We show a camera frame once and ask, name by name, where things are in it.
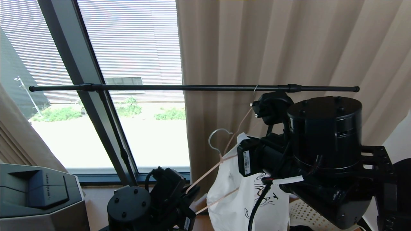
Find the grass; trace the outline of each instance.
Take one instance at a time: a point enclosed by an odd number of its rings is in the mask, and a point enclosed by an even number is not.
[[[137,105],[137,101],[133,97],[116,104],[115,109],[120,117],[134,117],[136,115],[140,115],[142,112],[142,108]]]
[[[185,108],[161,108],[163,113],[154,115],[156,120],[185,120]]]
[[[42,116],[36,113],[31,119],[39,122],[55,122],[72,120],[81,117],[81,112],[72,107],[46,108],[41,111]]]

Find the curtain fold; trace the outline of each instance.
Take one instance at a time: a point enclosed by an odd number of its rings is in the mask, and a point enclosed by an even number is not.
[[[67,172],[0,84],[0,160]]]
[[[409,1],[176,2],[184,84],[358,85],[358,93],[289,96],[294,102],[325,95],[360,100],[365,145],[381,145],[410,109]],[[217,128],[235,132],[262,92],[184,94],[195,180],[218,162],[209,134]],[[260,120],[249,115],[240,132],[265,135]],[[223,150],[228,139],[217,133],[212,143]],[[203,193],[215,176],[200,183]]]

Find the barcode sticker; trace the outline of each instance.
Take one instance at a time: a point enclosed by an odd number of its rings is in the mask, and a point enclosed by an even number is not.
[[[185,218],[185,223],[184,223],[184,229],[185,230],[188,230],[189,229],[189,227],[190,227],[190,218],[188,218],[188,217],[186,217]]]
[[[251,173],[251,166],[250,166],[250,151],[245,151],[242,153],[244,159],[244,173],[246,175]]]

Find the beige perforated basket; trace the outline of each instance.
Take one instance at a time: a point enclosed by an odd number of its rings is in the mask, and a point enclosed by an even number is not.
[[[302,200],[296,200],[290,203],[290,226],[304,225],[310,227],[314,231],[340,231],[337,228],[314,209],[308,206]],[[354,225],[344,231],[355,231],[361,228],[359,225]]]

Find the metal hook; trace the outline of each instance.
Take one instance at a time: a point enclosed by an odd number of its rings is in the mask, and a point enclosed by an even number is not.
[[[256,96],[256,90],[258,86],[260,86],[260,84],[257,84],[256,87],[254,88],[253,96]]]
[[[214,148],[214,147],[211,145],[211,137],[214,135],[214,133],[216,133],[216,132],[218,132],[218,131],[221,131],[221,130],[226,131],[228,134],[233,134],[232,132],[229,132],[229,131],[228,131],[227,129],[225,129],[225,128],[219,128],[219,129],[214,130],[214,131],[210,134],[210,136],[208,137],[208,145],[209,145],[212,149],[218,151],[218,154],[220,155],[220,158],[222,158],[221,152],[220,152],[220,150],[219,150],[218,148]]]

